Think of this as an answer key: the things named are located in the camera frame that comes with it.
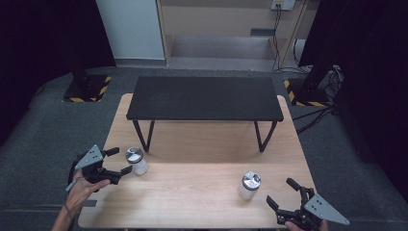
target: gray carpet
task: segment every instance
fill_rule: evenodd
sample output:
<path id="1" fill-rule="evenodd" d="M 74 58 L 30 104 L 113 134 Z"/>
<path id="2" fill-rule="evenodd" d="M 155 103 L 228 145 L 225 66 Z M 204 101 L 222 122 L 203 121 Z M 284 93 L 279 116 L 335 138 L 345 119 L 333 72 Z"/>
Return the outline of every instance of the gray carpet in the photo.
<path id="1" fill-rule="evenodd" d="M 93 144 L 104 145 L 120 97 L 133 92 L 138 76 L 272 76 L 277 93 L 287 100 L 283 81 L 302 77 L 276 72 L 123 67 L 89 72 L 113 77 L 101 102 L 63 103 L 71 76 L 57 78 L 38 90 L 30 110 L 1 147 L 0 230 L 51 228 L 63 203 L 72 161 Z M 290 105 L 293 118 L 318 109 Z M 296 128 L 314 117 L 296 120 Z M 351 222 L 349 226 L 330 222 L 330 230 L 408 230 L 407 203 L 378 165 L 365 164 L 354 153 L 338 116 L 327 115 L 299 138 L 317 190 Z M 75 225 L 75 230 L 83 229 Z"/>

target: metal frame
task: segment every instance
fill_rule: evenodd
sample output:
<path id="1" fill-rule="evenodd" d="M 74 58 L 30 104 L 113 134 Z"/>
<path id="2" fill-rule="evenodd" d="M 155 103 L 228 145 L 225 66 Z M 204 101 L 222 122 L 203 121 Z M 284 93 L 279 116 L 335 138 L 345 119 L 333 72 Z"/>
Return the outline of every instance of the metal frame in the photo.
<path id="1" fill-rule="evenodd" d="M 133 124 L 135 125 L 136 132 L 138 133 L 141 145 L 143 146 L 143 150 L 148 152 L 150 149 L 150 143 L 153 135 L 153 129 L 154 129 L 154 123 L 155 120 L 150 121 L 150 127 L 149 127 L 149 134 L 147 136 L 147 142 L 144 140 L 143 134 L 141 133 L 141 129 L 139 126 L 139 121 L 138 120 L 133 120 Z M 258 146 L 259 146 L 259 151 L 264 152 L 265 148 L 267 148 L 268 142 L 270 141 L 270 138 L 272 137 L 273 131 L 275 130 L 277 121 L 273 121 L 272 125 L 270 127 L 270 130 L 268 132 L 267 137 L 265 138 L 264 141 L 261 139 L 261 134 L 259 132 L 259 126 L 258 126 L 258 121 L 254 121 L 255 124 L 255 132 L 256 132 L 256 138 L 258 140 Z"/>

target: can lid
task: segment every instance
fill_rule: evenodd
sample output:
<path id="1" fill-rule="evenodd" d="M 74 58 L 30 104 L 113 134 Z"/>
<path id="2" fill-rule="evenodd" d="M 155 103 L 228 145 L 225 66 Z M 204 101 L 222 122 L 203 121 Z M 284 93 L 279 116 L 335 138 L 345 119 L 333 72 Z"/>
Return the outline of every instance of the can lid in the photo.
<path id="1" fill-rule="evenodd" d="M 131 147 L 126 151 L 126 160 L 129 164 L 137 164 L 143 159 L 143 152 L 138 147 Z"/>
<path id="2" fill-rule="evenodd" d="M 256 191 L 261 186 L 261 176 L 253 171 L 247 172 L 242 178 L 243 186 L 251 191 Z"/>

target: black tabletop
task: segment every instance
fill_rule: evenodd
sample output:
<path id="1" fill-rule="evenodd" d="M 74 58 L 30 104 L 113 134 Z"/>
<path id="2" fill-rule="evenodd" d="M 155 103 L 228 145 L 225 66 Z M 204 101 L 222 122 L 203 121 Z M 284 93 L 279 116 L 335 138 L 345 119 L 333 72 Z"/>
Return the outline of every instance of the black tabletop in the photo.
<path id="1" fill-rule="evenodd" d="M 282 121 L 270 78 L 139 77 L 129 120 Z"/>

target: human arm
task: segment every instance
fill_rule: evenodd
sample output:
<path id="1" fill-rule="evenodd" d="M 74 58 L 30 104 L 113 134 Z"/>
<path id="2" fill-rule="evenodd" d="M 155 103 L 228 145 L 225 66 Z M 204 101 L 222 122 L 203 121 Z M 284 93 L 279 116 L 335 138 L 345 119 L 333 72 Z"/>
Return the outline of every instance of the human arm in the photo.
<path id="1" fill-rule="evenodd" d="M 92 184 L 84 178 L 81 169 L 74 174 L 73 179 L 76 179 L 76 182 L 70 190 L 65 204 L 54 222 L 52 231 L 68 230 L 72 218 L 82 209 L 90 195 L 111 183 L 110 180 L 103 180 Z"/>

